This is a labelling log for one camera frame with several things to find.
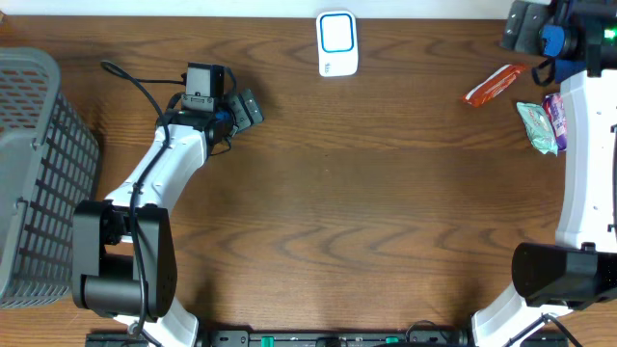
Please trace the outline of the orange snack bar wrapper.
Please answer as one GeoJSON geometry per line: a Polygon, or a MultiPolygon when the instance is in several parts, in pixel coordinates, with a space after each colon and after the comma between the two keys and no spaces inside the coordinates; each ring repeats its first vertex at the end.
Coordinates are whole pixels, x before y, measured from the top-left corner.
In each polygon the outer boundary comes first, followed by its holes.
{"type": "Polygon", "coordinates": [[[520,74],[527,70],[528,66],[522,64],[504,65],[467,92],[462,100],[472,107],[480,107],[505,91],[520,74]]]}

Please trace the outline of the red purple pad package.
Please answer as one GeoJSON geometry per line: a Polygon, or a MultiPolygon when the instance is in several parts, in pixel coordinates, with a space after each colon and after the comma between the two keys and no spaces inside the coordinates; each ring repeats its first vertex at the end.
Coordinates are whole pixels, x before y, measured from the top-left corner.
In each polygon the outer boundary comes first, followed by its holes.
{"type": "Polygon", "coordinates": [[[549,117],[558,149],[564,151],[567,148],[567,122],[561,94],[547,95],[542,106],[549,117]]]}

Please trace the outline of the teal wet wipes packet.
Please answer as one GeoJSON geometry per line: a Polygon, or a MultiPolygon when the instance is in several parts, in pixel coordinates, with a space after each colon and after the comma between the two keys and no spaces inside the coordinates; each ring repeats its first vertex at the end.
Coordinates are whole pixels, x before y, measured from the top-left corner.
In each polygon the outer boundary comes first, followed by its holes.
{"type": "Polygon", "coordinates": [[[524,102],[518,102],[516,106],[532,146],[543,154],[557,155],[558,144],[544,109],[540,105],[524,102]]]}

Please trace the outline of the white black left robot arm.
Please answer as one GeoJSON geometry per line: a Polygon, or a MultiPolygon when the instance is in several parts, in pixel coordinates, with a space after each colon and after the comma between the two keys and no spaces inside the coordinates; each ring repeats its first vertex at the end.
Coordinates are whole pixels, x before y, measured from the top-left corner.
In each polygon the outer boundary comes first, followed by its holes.
{"type": "Polygon", "coordinates": [[[125,334],[92,333],[89,346],[202,346],[199,319],[175,295],[177,267],[170,215],[212,149],[264,120],[251,90],[226,94],[216,110],[177,94],[157,122],[147,154],[104,200],[81,201],[72,218],[72,297],[112,318],[125,334]]]}

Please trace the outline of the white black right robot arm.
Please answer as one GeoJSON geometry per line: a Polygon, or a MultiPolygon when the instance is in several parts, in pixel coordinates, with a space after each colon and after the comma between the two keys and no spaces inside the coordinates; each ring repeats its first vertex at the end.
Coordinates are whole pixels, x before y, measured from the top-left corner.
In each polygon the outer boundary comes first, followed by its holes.
{"type": "Polygon", "coordinates": [[[471,317],[469,345],[519,346],[548,322],[616,298],[616,4],[515,1],[501,47],[543,58],[567,124],[552,245],[521,243],[512,281],[471,317]]]}

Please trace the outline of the white barcode scanner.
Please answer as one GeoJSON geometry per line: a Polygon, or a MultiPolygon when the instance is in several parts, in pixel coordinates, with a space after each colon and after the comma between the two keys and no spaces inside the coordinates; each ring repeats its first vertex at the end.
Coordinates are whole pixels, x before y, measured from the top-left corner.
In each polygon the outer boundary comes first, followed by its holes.
{"type": "Polygon", "coordinates": [[[359,66],[355,16],[348,11],[320,13],[315,20],[318,70],[322,77],[350,76],[359,66]]]}

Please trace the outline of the grey plastic mesh basket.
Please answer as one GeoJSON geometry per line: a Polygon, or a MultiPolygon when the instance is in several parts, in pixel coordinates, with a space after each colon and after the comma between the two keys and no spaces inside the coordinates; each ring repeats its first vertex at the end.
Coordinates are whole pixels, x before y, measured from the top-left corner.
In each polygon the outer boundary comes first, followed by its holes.
{"type": "Polygon", "coordinates": [[[100,149],[46,52],[1,51],[1,307],[70,291],[72,215],[94,197],[100,149]]]}

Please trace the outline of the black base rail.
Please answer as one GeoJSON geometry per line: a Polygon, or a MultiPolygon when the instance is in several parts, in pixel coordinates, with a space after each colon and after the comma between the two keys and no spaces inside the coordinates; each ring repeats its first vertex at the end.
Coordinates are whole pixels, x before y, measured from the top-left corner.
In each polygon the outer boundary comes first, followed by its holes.
{"type": "MultiPolygon", "coordinates": [[[[566,347],[570,341],[556,331],[536,332],[517,346],[566,347]]],[[[368,347],[368,346],[473,346],[464,331],[439,331],[421,328],[410,333],[249,333],[216,331],[202,334],[195,346],[203,347],[368,347]]],[[[129,341],[125,334],[87,334],[86,347],[154,346],[145,338],[129,341]]]]}

